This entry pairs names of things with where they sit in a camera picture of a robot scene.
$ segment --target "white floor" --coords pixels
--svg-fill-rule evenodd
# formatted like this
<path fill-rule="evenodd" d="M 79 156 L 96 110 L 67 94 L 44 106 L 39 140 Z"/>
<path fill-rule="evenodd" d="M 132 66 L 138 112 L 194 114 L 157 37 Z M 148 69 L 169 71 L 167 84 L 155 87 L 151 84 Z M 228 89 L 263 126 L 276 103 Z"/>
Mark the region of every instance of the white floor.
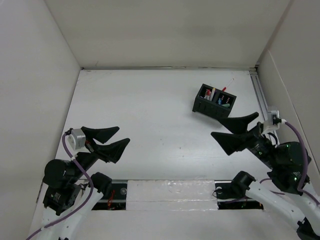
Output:
<path fill-rule="evenodd" d="M 99 160 L 90 174 L 100 171 L 126 180 L 224 180 L 244 170 L 262 179 L 267 167 L 247 150 L 227 156 L 210 133 L 228 131 L 192 112 L 202 83 L 222 89 L 232 79 L 226 91 L 237 98 L 230 117 L 257 111 L 257 121 L 263 121 L 248 71 L 82 70 L 64 129 L 119 126 L 109 143 L 131 139 L 117 164 Z M 61 144 L 56 157 L 68 159 Z"/>
<path fill-rule="evenodd" d="M 246 150 L 227 156 L 210 133 L 228 131 L 214 119 L 192 112 L 202 83 L 222 89 L 231 79 L 226 91 L 237 99 L 230 117 L 261 114 L 248 71 L 81 71 L 64 129 L 119 126 L 109 142 L 131 139 L 117 164 L 99 161 L 89 174 L 195 181 L 183 189 L 175 184 L 186 181 L 130 181 L 128 209 L 92 211 L 77 240 L 298 239 L 294 230 L 268 210 L 217 210 L 212 180 L 231 180 L 241 170 L 262 179 L 268 171 Z M 56 157 L 68 159 L 61 144 Z M 41 226 L 45 191 L 44 187 L 30 232 Z"/>

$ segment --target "white enclosure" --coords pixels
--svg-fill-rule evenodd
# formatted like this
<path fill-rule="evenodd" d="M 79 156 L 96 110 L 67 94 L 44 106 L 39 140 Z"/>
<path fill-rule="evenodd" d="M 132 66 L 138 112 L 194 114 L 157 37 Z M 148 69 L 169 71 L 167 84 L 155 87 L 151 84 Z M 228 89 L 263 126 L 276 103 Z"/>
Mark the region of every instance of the white enclosure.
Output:
<path fill-rule="evenodd" d="M 45 0 L 82 67 L 254 67 L 290 0 Z"/>
<path fill-rule="evenodd" d="M 248 152 L 227 157 L 210 136 L 211 131 L 226 130 L 214 120 L 191 112 L 202 83 L 223 88 L 236 76 L 229 88 L 238 97 L 231 116 L 260 113 L 247 78 L 249 68 L 258 60 L 267 103 L 278 106 L 302 133 L 315 159 L 309 174 L 320 190 L 315 163 L 319 162 L 318 8 L 317 0 L 0 0 L 1 239 L 27 237 L 44 167 L 56 154 L 66 157 L 59 143 L 63 129 L 68 127 L 120 126 L 112 140 L 131 138 L 123 159 L 117 165 L 95 165 L 96 170 L 101 168 L 116 179 L 230 179 L 238 170 L 265 177 L 265 166 Z M 122 76 L 123 72 L 100 71 L 103 74 L 99 76 L 94 71 L 163 66 L 233 70 L 159 71 L 157 77 L 149 71 L 125 71 L 130 80 Z M 87 71 L 78 79 L 81 67 Z M 125 93 L 119 84 L 129 86 Z M 149 90 L 147 101 L 138 97 L 140 84 L 141 89 Z M 120 97 L 122 94 L 130 99 Z M 172 108 L 164 114 L 162 104 L 170 101 L 174 101 Z M 127 125 L 126 113 L 134 116 L 134 128 Z M 202 134 L 208 135 L 198 141 Z M 295 140 L 285 130 L 279 132 L 279 138 L 282 142 Z M 232 234 L 224 232 L 213 235 L 213 229 L 225 227 L 220 221 L 224 215 L 228 215 L 232 229 L 244 231 L 237 239 L 273 239 L 268 232 L 274 226 L 279 226 L 274 230 L 279 239 L 296 236 L 269 212 L 215 212 L 219 217 L 215 228 L 206 225 L 215 219 L 207 212 L 159 213 L 158 221 L 167 221 L 159 225 L 161 228 L 175 223 L 184 234 L 178 236 L 174 228 L 167 234 L 159 232 L 158 237 L 230 238 Z M 123 223 L 136 236 L 143 231 L 141 239 L 154 237 L 151 230 L 155 226 L 144 225 L 155 218 L 152 212 L 112 215 L 113 229 Z M 131 224 L 129 217 L 140 221 Z M 36 218 L 33 228 L 38 226 Z M 96 226 L 102 228 L 108 216 L 99 212 L 90 215 L 79 239 L 106 236 L 102 231 L 93 235 L 86 231 L 96 218 L 100 219 Z M 112 239 L 130 238 L 126 232 L 108 234 Z"/>
<path fill-rule="evenodd" d="M 276 212 L 218 210 L 212 196 L 214 185 L 212 180 L 130 180 L 127 210 L 91 211 L 77 240 L 299 239 Z M 31 231 L 39 227 L 45 191 L 46 186 Z"/>

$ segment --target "screw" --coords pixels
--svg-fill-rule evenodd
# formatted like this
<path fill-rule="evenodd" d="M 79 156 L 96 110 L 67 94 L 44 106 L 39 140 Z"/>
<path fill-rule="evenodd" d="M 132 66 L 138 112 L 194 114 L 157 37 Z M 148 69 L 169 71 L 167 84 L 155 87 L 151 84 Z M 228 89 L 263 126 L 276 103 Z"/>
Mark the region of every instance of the screw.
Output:
<path fill-rule="evenodd" d="M 217 194 L 222 194 L 222 187 L 217 186 L 217 187 L 215 188 L 215 192 L 216 192 Z"/>
<path fill-rule="evenodd" d="M 120 189 L 120 194 L 121 195 L 126 195 L 127 194 L 127 189 L 125 187 Z"/>

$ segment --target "black container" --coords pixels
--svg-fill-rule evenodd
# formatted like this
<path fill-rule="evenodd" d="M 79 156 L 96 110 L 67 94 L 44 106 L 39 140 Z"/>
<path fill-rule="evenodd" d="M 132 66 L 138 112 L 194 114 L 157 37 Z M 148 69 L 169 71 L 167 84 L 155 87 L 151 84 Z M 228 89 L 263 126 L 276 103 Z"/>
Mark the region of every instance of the black container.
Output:
<path fill-rule="evenodd" d="M 206 91 L 212 91 L 212 89 L 212 86 L 202 84 L 195 97 L 192 112 L 199 112 L 214 119 L 227 118 L 237 97 L 225 91 L 215 89 L 212 101 L 205 99 Z"/>

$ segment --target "black slot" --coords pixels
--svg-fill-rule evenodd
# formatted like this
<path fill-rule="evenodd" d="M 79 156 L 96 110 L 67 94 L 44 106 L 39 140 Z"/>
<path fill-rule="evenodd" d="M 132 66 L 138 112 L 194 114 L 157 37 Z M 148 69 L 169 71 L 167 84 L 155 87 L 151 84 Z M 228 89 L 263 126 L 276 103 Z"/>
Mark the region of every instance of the black slot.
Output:
<path fill-rule="evenodd" d="M 219 210 L 264 209 L 264 206 L 252 199 L 242 199 L 236 202 L 218 201 Z"/>
<path fill-rule="evenodd" d="M 210 87 L 203 87 L 203 88 L 201 89 L 200 93 L 199 93 L 199 97 L 204 98 L 205 95 L 206 95 L 207 90 L 210 90 L 210 92 L 211 92 L 212 89 L 213 89 L 212 87 L 211 87 L 211 88 L 210 88 Z"/>
<path fill-rule="evenodd" d="M 112 181 L 108 195 L 98 201 L 92 210 L 126 210 L 127 187 L 126 180 Z"/>

